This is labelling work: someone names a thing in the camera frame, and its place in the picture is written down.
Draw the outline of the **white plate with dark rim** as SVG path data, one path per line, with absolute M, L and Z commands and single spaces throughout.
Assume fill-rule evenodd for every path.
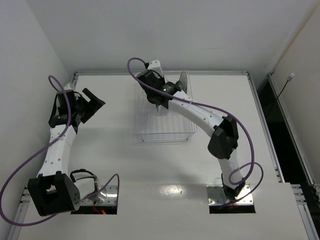
M 176 82 L 179 88 L 186 94 L 188 93 L 188 79 L 188 74 L 185 71 L 183 71 L 180 74 L 179 80 Z

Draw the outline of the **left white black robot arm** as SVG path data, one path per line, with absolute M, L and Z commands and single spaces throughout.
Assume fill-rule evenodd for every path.
M 98 178 L 86 169 L 69 171 L 72 144 L 80 124 L 86 123 L 105 102 L 84 88 L 56 94 L 49 118 L 50 147 L 37 177 L 27 187 L 40 216 L 74 212 L 81 201 L 98 191 Z

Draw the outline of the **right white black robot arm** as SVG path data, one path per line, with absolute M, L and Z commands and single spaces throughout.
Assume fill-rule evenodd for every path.
M 166 82 L 163 77 L 157 77 L 156 73 L 152 70 L 145 70 L 136 77 L 142 83 L 161 92 L 183 100 L 192 100 L 188 95 L 189 77 L 186 72 L 181 73 L 179 80 L 175 83 Z M 207 149 L 218 159 L 221 169 L 222 186 L 226 197 L 234 201 L 244 187 L 243 183 L 234 185 L 235 182 L 243 180 L 237 159 L 236 148 L 238 147 L 239 133 L 235 119 L 229 115 L 219 116 L 201 106 L 165 97 L 144 85 L 141 87 L 151 104 L 163 106 L 170 111 L 184 116 L 200 127 L 210 137 Z

